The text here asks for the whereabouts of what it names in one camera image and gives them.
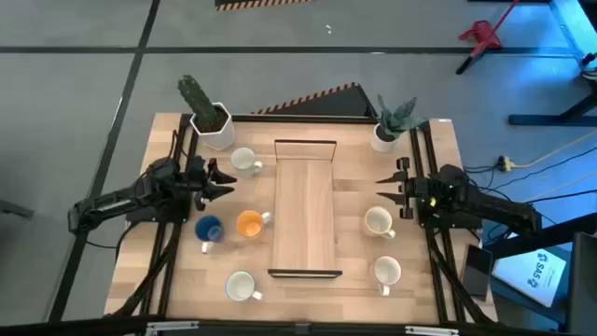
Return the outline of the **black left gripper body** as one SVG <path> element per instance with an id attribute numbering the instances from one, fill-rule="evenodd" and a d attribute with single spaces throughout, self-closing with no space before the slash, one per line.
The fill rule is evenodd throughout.
<path id="1" fill-rule="evenodd" d="M 216 159 L 206 161 L 203 157 L 189 158 L 187 168 L 188 187 L 195 193 L 194 203 L 198 211 L 204 211 L 207 202 L 215 198 L 215 184 L 212 183 Z"/>

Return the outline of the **cream coffee mug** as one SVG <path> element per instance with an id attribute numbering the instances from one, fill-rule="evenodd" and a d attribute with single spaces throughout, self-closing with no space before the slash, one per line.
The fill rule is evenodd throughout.
<path id="1" fill-rule="evenodd" d="M 367 210 L 364 216 L 362 232 L 367 236 L 394 239 L 396 232 L 393 230 L 391 214 L 381 206 L 374 206 Z"/>

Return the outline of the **blue coffee mug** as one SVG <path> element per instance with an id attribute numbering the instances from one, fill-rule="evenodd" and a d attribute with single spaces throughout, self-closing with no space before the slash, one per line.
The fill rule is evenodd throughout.
<path id="1" fill-rule="evenodd" d="M 201 241 L 202 254 L 208 254 L 215 243 L 219 243 L 224 235 L 221 220 L 215 216 L 205 216 L 198 220 L 195 234 Z"/>

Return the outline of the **orange coffee mug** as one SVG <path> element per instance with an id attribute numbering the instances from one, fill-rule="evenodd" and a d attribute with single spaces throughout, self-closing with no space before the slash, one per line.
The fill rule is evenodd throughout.
<path id="1" fill-rule="evenodd" d="M 270 212 L 260 214 L 255 210 L 245 210 L 237 217 L 236 228 L 241 236 L 245 238 L 255 238 L 264 231 L 264 228 L 270 222 Z"/>

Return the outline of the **white coffee mug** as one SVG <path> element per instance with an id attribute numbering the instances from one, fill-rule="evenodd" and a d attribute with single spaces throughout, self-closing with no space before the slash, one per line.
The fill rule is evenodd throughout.
<path id="1" fill-rule="evenodd" d="M 388 297 L 391 286 L 396 285 L 401 279 L 402 268 L 396 259 L 390 256 L 382 256 L 374 261 L 372 273 L 377 281 L 380 294 L 383 297 Z"/>

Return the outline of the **white mug with blue rim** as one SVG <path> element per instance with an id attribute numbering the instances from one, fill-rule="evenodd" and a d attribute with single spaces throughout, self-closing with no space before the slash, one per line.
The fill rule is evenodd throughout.
<path id="1" fill-rule="evenodd" d="M 261 301 L 263 294 L 257 291 L 256 281 L 252 274 L 246 271 L 232 273 L 225 284 L 227 296 L 236 302 L 250 299 Z"/>

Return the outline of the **cactus in white hexagonal pot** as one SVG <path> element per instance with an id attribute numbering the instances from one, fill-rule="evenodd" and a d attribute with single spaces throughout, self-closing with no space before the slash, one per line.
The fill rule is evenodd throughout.
<path id="1" fill-rule="evenodd" d="M 212 103 L 191 75 L 182 75 L 177 81 L 177 89 L 194 114 L 191 125 L 201 141 L 215 150 L 231 147 L 235 133 L 228 110 L 221 103 Z"/>

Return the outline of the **wooden tray with black ends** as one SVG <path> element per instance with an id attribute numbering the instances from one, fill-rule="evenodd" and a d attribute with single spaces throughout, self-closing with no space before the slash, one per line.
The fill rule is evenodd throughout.
<path id="1" fill-rule="evenodd" d="M 274 141 L 273 278 L 337 278 L 333 140 Z"/>

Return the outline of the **black ramp with hazard stripes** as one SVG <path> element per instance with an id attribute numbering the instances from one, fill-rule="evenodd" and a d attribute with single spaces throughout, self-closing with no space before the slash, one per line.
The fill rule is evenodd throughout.
<path id="1" fill-rule="evenodd" d="M 376 111 L 361 85 L 349 82 L 277 105 L 257 109 L 252 115 L 370 118 Z"/>

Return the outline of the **black and red pole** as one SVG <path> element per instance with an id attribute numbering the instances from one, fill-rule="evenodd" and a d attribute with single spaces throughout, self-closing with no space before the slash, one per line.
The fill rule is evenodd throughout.
<path id="1" fill-rule="evenodd" d="M 495 27 L 495 26 L 498 27 L 497 32 L 498 32 L 499 28 L 502 26 L 502 24 L 504 23 L 504 21 L 506 20 L 506 18 L 509 16 L 510 12 L 514 9 L 514 7 L 519 2 L 520 2 L 520 0 L 512 0 L 511 3 L 509 4 L 508 8 L 506 9 L 506 11 L 502 14 L 500 19 L 497 21 L 497 23 L 492 24 L 493 27 Z M 464 60 L 464 62 L 457 68 L 455 74 L 462 75 L 473 64 L 473 62 L 476 61 L 477 59 L 481 58 L 487 50 L 499 50 L 499 49 L 485 49 L 484 51 L 482 51 L 480 54 L 477 54 L 477 55 L 472 55 L 471 52 L 473 50 L 471 50 L 470 53 L 468 54 L 467 58 Z"/>

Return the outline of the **black table leg beam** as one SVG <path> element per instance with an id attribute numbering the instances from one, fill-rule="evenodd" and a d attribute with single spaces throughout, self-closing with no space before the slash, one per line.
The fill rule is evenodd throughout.
<path id="1" fill-rule="evenodd" d="M 484 248 L 493 254 L 494 259 L 503 259 L 541 248 L 570 243 L 579 232 L 588 235 L 597 232 L 597 212 L 553 225 L 535 235 L 519 235 L 491 245 L 485 245 Z"/>

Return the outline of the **black hazard striped strip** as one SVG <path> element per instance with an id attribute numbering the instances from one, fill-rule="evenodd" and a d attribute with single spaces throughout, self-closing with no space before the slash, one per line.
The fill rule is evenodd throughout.
<path id="1" fill-rule="evenodd" d="M 215 0 L 216 11 L 234 11 L 310 3 L 313 0 Z"/>

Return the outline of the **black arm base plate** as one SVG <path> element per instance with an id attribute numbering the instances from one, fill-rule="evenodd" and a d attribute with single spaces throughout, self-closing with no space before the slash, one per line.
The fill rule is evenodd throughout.
<path id="1" fill-rule="evenodd" d="M 148 206 L 127 214 L 126 220 L 130 222 L 182 223 L 188 218 L 188 214 L 189 207 L 186 205 L 164 209 Z"/>
<path id="2" fill-rule="evenodd" d="M 482 220 L 479 217 L 467 214 L 452 214 L 440 217 L 429 216 L 420 220 L 420 224 L 430 228 L 453 228 L 477 230 L 482 227 Z"/>

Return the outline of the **black aluminium frame rails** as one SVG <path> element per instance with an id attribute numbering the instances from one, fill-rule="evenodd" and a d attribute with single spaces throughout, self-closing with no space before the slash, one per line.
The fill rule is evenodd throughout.
<path id="1" fill-rule="evenodd" d="M 430 122 L 425 121 L 421 126 L 410 131 L 410 143 L 416 175 L 418 177 L 426 177 L 425 170 L 423 169 L 423 155 L 421 154 L 421 146 L 419 144 L 419 132 L 423 134 L 428 168 L 432 174 L 436 174 L 438 172 L 437 158 Z M 451 286 L 452 301 L 456 316 L 455 322 L 466 323 L 465 311 L 468 311 L 476 324 L 492 324 L 493 320 L 483 313 L 457 279 L 451 234 L 448 226 L 442 222 L 441 218 L 432 215 L 429 203 L 424 203 L 420 200 L 417 200 L 416 203 L 419 224 L 423 227 L 429 253 L 439 324 L 444 326 L 450 322 L 442 277 L 445 277 Z"/>
<path id="2" fill-rule="evenodd" d="M 188 206 L 190 212 L 192 191 L 184 177 L 168 177 L 168 182 L 173 182 L 174 187 L 171 191 L 167 191 L 168 199 L 159 201 L 157 205 L 149 205 L 156 209 L 171 208 L 175 206 Z M 115 310 L 110 315 L 115 316 L 130 316 L 134 315 L 135 311 L 139 311 L 139 315 L 149 315 L 150 306 L 153 297 L 156 279 L 165 271 L 165 280 L 162 282 L 162 297 L 160 298 L 160 306 L 165 298 L 165 291 L 168 288 L 172 272 L 174 270 L 174 259 L 176 255 L 178 240 L 181 231 L 182 223 L 156 223 L 157 228 L 154 236 L 154 244 L 151 250 L 151 256 L 148 262 L 147 275 L 143 278 L 140 284 L 135 288 L 131 296 L 125 300 L 123 305 Z M 120 237 L 119 244 L 122 243 L 128 232 L 133 230 L 141 223 L 149 222 L 131 222 L 130 226 Z"/>

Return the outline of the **black desk leg frame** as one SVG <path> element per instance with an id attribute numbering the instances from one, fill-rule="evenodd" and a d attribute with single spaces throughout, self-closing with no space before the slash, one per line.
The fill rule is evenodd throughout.
<path id="1" fill-rule="evenodd" d="M 515 126 L 597 127 L 597 116 L 587 116 L 597 107 L 597 81 L 590 80 L 591 93 L 559 115 L 509 115 L 507 122 Z"/>

